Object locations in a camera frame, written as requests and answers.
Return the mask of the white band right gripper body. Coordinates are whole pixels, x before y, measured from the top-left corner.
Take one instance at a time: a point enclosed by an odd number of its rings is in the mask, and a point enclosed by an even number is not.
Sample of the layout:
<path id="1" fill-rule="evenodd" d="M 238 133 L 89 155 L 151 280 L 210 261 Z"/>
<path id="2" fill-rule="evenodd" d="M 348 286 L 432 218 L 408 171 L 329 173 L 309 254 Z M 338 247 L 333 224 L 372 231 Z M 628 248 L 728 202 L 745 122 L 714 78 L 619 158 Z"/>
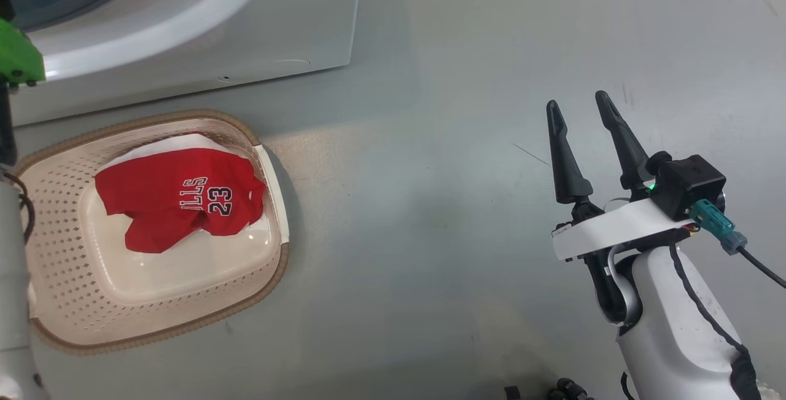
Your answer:
<path id="1" fill-rule="evenodd" d="M 578 260 L 587 266 L 608 322 L 632 326 L 641 316 L 641 301 L 632 278 L 618 271 L 615 256 L 665 246 L 668 234 L 691 223 L 691 219 L 671 220 L 649 199 L 629 202 L 609 213 L 557 227 L 552 231 L 553 251 L 563 262 Z"/>

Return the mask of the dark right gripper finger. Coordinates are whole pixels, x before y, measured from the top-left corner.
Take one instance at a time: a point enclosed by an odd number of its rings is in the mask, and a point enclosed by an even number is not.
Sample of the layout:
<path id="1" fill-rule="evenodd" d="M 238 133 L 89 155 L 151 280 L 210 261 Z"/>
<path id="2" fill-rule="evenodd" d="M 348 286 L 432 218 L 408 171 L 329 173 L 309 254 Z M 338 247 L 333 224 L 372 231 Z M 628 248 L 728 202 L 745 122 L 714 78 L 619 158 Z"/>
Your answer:
<path id="1" fill-rule="evenodd" d="M 547 127 L 556 201 L 572 204 L 587 200 L 593 193 L 593 187 L 582 176 L 567 140 L 568 127 L 554 100 L 547 103 Z"/>
<path id="2" fill-rule="evenodd" d="M 646 182 L 652 180 L 652 175 L 646 170 L 649 156 L 609 95 L 597 91 L 594 97 L 604 128 L 611 134 L 617 151 L 621 187 L 629 192 L 646 192 Z"/>

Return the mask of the green band left gripper body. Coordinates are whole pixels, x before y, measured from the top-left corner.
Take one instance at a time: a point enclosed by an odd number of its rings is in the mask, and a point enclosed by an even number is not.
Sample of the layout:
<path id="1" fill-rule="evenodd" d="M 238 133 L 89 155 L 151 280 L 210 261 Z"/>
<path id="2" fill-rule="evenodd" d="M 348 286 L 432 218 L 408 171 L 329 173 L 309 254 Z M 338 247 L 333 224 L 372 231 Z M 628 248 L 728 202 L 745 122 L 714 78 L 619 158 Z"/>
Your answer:
<path id="1" fill-rule="evenodd" d="M 45 81 L 43 56 L 30 39 L 8 20 L 1 19 L 1 164 L 13 167 L 18 159 L 12 133 L 10 94 L 21 85 Z"/>

